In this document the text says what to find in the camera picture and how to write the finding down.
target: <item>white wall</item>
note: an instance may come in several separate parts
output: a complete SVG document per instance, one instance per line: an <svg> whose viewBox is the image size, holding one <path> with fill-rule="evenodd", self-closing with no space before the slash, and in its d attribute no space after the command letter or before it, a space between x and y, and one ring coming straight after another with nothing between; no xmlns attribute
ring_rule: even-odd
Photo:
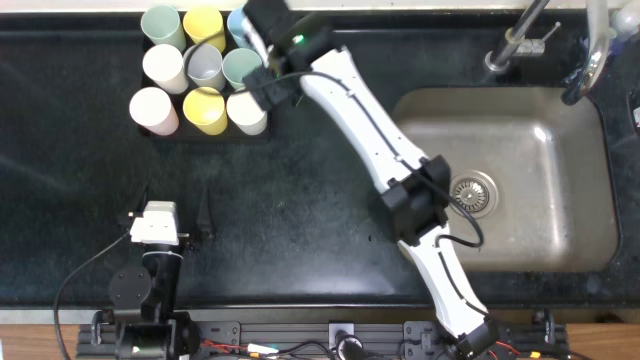
<svg viewBox="0 0 640 360"><path fill-rule="evenodd" d="M619 8L629 0L609 0ZM181 10L198 4L214 4L222 10L241 6L244 0L0 0L0 12L96 12L144 11L154 4L173 5ZM520 9L531 0L287 0L294 9ZM584 8L584 0L551 0L548 9Z"/></svg>

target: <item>yellow cup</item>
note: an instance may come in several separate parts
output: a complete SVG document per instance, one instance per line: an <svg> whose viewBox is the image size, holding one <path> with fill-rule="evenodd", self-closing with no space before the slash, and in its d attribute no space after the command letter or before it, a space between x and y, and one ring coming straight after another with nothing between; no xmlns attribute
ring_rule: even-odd
<svg viewBox="0 0 640 360"><path fill-rule="evenodd" d="M207 135L221 134L227 128L227 112L224 98L210 87L191 90L184 98L182 111L192 124Z"/></svg>
<svg viewBox="0 0 640 360"><path fill-rule="evenodd" d="M209 36L218 35L207 41L207 43L218 48L220 52L223 52L224 48L227 47L222 15L215 7L205 5L187 11L182 24L184 25L184 31L194 43L199 44Z"/></svg>

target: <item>cup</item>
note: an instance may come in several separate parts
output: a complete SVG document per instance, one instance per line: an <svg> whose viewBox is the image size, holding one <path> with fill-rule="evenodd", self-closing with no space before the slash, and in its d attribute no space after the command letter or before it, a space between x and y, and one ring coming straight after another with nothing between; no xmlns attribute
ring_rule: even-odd
<svg viewBox="0 0 640 360"><path fill-rule="evenodd" d="M187 64L187 56L194 48L195 45L187 49L183 56L187 75L200 87L221 91L227 83L222 74L222 54L215 46L202 44Z"/></svg>
<svg viewBox="0 0 640 360"><path fill-rule="evenodd" d="M189 87L182 54L168 44L149 49L142 59L142 69L158 86L170 94L181 94Z"/></svg>
<svg viewBox="0 0 640 360"><path fill-rule="evenodd" d="M258 66L262 66L262 59L255 51L235 49L228 53L222 61L222 72L231 86L240 90L244 88L242 78Z"/></svg>
<svg viewBox="0 0 640 360"><path fill-rule="evenodd" d="M224 98L214 88L191 90L184 98L182 111L193 125L207 135L221 134L227 128Z"/></svg>
<svg viewBox="0 0 640 360"><path fill-rule="evenodd" d="M267 128L267 112L250 92L231 95L227 100L227 115L247 135L258 135Z"/></svg>
<svg viewBox="0 0 640 360"><path fill-rule="evenodd" d="M233 40L236 42L238 47L245 49L253 49L253 46L245 39L244 34L245 31L242 28L242 22L247 17L244 15L242 8L235 9L229 14L227 17L227 29L229 29L229 33L233 36Z"/></svg>
<svg viewBox="0 0 640 360"><path fill-rule="evenodd" d="M154 44L168 44L184 51L187 46L184 31L180 24L180 15L171 6L154 6L142 15L142 32Z"/></svg>
<svg viewBox="0 0 640 360"><path fill-rule="evenodd" d="M129 102L129 113L133 121L158 135L171 135L178 129L178 114L171 99L157 87L138 90Z"/></svg>
<svg viewBox="0 0 640 360"><path fill-rule="evenodd" d="M194 43L199 44L210 36L218 35L207 43L218 48L220 52L223 52L227 46L222 15L215 7L199 6L187 11L183 24L184 30Z"/></svg>

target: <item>sink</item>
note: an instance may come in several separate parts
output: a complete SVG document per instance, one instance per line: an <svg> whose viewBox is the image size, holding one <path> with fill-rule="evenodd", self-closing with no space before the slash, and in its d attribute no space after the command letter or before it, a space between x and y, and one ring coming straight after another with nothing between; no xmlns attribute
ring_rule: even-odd
<svg viewBox="0 0 640 360"><path fill-rule="evenodd" d="M485 234L456 244L467 270L594 271L615 255L618 230L600 115L554 88L420 89L393 112L400 129L452 170L451 194ZM454 235L476 240L449 206Z"/></svg>

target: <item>white cup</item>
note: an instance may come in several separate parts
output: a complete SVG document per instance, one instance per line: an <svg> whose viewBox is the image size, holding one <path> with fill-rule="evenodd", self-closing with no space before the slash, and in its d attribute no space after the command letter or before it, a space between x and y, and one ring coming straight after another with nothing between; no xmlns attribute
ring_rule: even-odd
<svg viewBox="0 0 640 360"><path fill-rule="evenodd" d="M234 89L244 88L242 78L251 73L253 69L262 66L262 59L253 50L235 49L227 54L222 61L222 72Z"/></svg>
<svg viewBox="0 0 640 360"><path fill-rule="evenodd" d="M178 114L169 95L157 87L138 90L129 103L135 122L158 135L171 135L178 129Z"/></svg>
<svg viewBox="0 0 640 360"><path fill-rule="evenodd" d="M183 56L187 74L199 87L212 87L221 91L227 82L222 73L222 54L220 54L220 50L213 45L202 44L191 56L189 64L187 64L187 56L195 47L196 45L187 49Z"/></svg>
<svg viewBox="0 0 640 360"><path fill-rule="evenodd" d="M142 69L158 86L170 94L181 94L189 87L182 54L167 44L156 45L149 49L142 59Z"/></svg>
<svg viewBox="0 0 640 360"><path fill-rule="evenodd" d="M142 32L154 44L169 44L183 51L187 46L180 23L180 15L171 6L154 6L142 15L140 20Z"/></svg>
<svg viewBox="0 0 640 360"><path fill-rule="evenodd" d="M233 36L233 40L238 44L238 47L253 49L253 46L244 37L245 31L242 27L242 22L246 18L242 8L233 10L227 17L227 29L229 29L229 33Z"/></svg>
<svg viewBox="0 0 640 360"><path fill-rule="evenodd" d="M227 115L247 135L258 135L267 128L267 113L250 92L231 95L227 100Z"/></svg>

